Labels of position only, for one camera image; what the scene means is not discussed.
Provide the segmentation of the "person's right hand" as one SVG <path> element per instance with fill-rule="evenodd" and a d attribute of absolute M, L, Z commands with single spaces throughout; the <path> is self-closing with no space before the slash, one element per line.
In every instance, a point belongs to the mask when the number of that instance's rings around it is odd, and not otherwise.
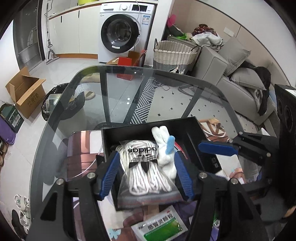
<path fill-rule="evenodd" d="M 290 220 L 290 217 L 295 212 L 296 206 L 294 205 L 290 209 L 287 210 L 286 214 L 281 218 L 281 222 L 288 222 Z"/>

